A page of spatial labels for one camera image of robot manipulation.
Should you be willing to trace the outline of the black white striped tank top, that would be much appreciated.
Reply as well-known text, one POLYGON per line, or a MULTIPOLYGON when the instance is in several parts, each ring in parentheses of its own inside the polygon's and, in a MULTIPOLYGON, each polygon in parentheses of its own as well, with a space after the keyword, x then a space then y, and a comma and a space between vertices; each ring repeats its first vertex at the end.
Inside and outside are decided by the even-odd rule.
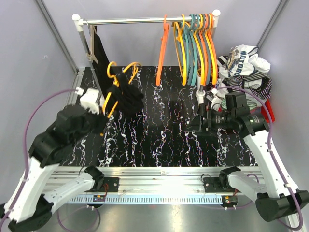
POLYGON ((228 65, 227 65, 227 62, 228 62, 228 59, 229 59, 229 56, 219 56, 217 58, 217 66, 220 68, 220 67, 223 67, 223 69, 227 70, 228 69, 228 65))

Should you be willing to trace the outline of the white tank top navy trim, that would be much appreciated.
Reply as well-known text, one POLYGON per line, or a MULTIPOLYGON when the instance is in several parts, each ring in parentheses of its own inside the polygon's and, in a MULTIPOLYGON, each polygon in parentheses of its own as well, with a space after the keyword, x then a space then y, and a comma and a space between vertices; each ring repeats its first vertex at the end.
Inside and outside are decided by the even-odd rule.
POLYGON ((220 78, 229 78, 233 76, 249 76, 255 71, 268 73, 271 64, 258 55, 259 47, 252 45, 238 45, 232 47, 227 56, 229 56, 228 69, 218 68, 220 78))

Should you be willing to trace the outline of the orange hanger with white top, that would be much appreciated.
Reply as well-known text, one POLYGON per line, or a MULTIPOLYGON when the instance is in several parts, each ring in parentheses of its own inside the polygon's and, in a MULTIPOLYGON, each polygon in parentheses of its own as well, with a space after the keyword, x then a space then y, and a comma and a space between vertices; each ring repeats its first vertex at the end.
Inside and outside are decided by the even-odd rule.
POLYGON ((169 23, 167 23, 167 15, 164 16, 163 28, 164 28, 164 34, 161 38, 162 43, 161 43, 161 49, 160 49, 160 55, 159 55, 158 69, 157 69, 157 74, 156 74, 156 86, 160 86, 160 83, 161 83, 161 74, 163 70, 166 47, 167 47, 167 42, 168 42, 169 23))

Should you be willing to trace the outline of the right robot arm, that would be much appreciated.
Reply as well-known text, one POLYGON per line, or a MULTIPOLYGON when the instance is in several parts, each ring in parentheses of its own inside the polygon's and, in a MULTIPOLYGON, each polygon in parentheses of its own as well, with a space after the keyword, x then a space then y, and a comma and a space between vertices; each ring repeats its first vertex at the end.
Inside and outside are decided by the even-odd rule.
POLYGON ((238 132, 253 153, 264 183, 248 177, 238 167, 230 167, 220 171, 219 188, 224 192, 243 193, 255 203, 266 222, 300 214, 309 203, 309 193, 300 190, 285 169, 272 142, 270 124, 262 114, 250 112, 244 92, 228 93, 225 99, 226 111, 217 112, 202 106, 185 131, 204 137, 214 135, 218 129, 238 132))

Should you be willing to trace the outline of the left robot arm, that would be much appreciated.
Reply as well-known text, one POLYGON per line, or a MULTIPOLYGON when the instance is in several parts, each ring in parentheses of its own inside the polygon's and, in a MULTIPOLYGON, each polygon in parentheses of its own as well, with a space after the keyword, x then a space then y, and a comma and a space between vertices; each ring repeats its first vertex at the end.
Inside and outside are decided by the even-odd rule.
POLYGON ((95 166, 87 167, 77 178, 49 192, 43 189, 51 174, 90 133, 101 133, 108 118, 80 105, 68 105, 59 111, 55 122, 37 135, 26 152, 28 168, 10 200, 0 206, 2 220, 9 219, 12 232, 31 232, 43 227, 52 215, 75 196, 104 187, 104 174, 95 166))

